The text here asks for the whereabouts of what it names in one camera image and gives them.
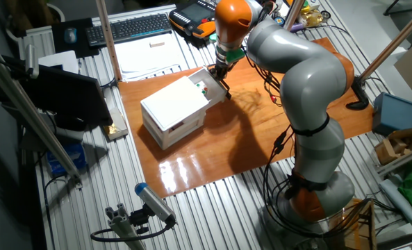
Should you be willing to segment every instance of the white box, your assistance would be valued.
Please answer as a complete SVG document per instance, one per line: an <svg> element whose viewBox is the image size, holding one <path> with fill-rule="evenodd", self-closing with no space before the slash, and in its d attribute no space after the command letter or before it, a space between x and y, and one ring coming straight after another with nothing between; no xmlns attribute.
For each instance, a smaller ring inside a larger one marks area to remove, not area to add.
<svg viewBox="0 0 412 250"><path fill-rule="evenodd" d="M201 93L202 87L207 93ZM204 124L206 110L226 98L226 90L208 72L200 69L184 76L141 101L142 121L162 149Z"/></svg>

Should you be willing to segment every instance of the blue container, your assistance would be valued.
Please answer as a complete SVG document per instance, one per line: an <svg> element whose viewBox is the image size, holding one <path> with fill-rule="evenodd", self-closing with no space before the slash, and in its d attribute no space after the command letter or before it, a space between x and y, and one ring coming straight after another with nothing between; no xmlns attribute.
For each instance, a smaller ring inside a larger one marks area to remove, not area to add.
<svg viewBox="0 0 412 250"><path fill-rule="evenodd" d="M374 100L372 131L388 136L407 128L412 128L412 102L382 92Z"/></svg>
<svg viewBox="0 0 412 250"><path fill-rule="evenodd" d="M73 163L77 169L81 169L87 165L85 151L83 150L82 144L68 144L63 148L68 153L68 156L73 160ZM64 167L58 162L56 157L50 151L47 152L47 161L53 174L63 174L66 172Z"/></svg>

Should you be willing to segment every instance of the vertical pole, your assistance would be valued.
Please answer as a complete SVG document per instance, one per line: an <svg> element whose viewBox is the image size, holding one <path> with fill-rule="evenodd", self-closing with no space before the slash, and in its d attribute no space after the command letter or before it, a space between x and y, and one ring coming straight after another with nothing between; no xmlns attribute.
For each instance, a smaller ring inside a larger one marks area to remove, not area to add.
<svg viewBox="0 0 412 250"><path fill-rule="evenodd" d="M108 54L110 55L111 65L113 66L113 72L115 73L116 81L122 80L120 64L117 61L115 42L113 41L113 35L111 33L110 22L108 21L108 14L106 8L106 2L104 0L96 0L97 11L99 12L99 18L101 20L102 31L106 39Z"/></svg>
<svg viewBox="0 0 412 250"><path fill-rule="evenodd" d="M298 15L302 11L302 7L304 4L305 0L294 0L292 2L292 5L289 9L288 17L286 18L286 21L284 23L284 28L288 31L291 30L292 25L295 23L295 20L297 19Z"/></svg>
<svg viewBox="0 0 412 250"><path fill-rule="evenodd" d="M372 63L360 75L359 81L364 82L370 75L386 60L389 55L405 40L412 32L412 20L400 31L399 35L372 61Z"/></svg>

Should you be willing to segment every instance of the black monitor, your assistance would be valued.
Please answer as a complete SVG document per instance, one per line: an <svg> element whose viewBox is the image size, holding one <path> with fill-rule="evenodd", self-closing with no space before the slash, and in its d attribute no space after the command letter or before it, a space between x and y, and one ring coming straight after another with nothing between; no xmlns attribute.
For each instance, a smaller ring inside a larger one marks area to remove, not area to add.
<svg viewBox="0 0 412 250"><path fill-rule="evenodd" d="M13 67L25 68L23 60L6 56L3 59ZM19 82L37 108L55 112L61 119L78 119L93 126L113 123L95 78L40 65L36 79ZM0 101L9 101L1 89Z"/></svg>

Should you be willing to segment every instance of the computer mouse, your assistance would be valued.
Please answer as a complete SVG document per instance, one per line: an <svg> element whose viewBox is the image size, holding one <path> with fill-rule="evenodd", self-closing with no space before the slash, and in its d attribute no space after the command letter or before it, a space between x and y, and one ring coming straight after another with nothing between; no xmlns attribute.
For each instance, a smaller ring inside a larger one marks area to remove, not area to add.
<svg viewBox="0 0 412 250"><path fill-rule="evenodd" d="M74 44L78 40L76 31L75 28L67 28L64 33L64 41L68 44Z"/></svg>

